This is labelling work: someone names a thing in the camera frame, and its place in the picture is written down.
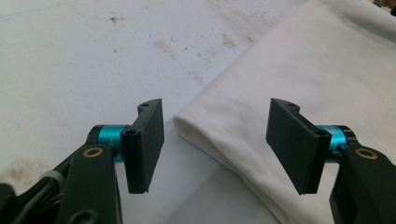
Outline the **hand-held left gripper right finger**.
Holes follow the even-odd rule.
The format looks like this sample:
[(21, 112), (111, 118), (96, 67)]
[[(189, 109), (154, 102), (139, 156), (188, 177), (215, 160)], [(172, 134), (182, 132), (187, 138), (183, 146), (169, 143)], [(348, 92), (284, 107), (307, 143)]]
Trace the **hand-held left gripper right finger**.
[(314, 125), (298, 105), (276, 98), (270, 101), (265, 139), (299, 194), (317, 193), (324, 164), (339, 162), (357, 142), (347, 126)]

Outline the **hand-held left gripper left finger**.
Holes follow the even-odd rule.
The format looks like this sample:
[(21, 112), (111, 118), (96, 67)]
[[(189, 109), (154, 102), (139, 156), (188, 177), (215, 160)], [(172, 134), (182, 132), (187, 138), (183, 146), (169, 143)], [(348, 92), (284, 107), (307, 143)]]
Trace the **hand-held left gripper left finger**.
[(162, 99), (140, 104), (137, 112), (133, 124), (96, 125), (87, 137), (88, 144), (108, 145), (115, 153), (115, 161), (124, 163), (132, 194), (149, 191), (164, 143)]

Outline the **white printed tank top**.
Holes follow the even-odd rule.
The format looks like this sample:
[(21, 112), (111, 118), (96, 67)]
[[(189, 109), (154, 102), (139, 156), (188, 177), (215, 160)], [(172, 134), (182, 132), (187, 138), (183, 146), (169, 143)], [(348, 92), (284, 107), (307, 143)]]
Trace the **white printed tank top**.
[(281, 224), (333, 224), (337, 166), (301, 196), (265, 132), (270, 101), (349, 127), (396, 163), (396, 17), (368, 0), (308, 0), (174, 118), (178, 133), (236, 172)]

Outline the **white table mat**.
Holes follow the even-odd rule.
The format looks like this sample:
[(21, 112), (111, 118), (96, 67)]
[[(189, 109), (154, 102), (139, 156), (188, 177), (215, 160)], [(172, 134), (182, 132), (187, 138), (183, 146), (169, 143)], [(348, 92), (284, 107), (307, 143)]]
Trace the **white table mat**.
[(161, 99), (165, 142), (125, 224), (278, 224), (174, 115), (304, 0), (0, 0), (0, 181), (24, 191), (97, 124)]

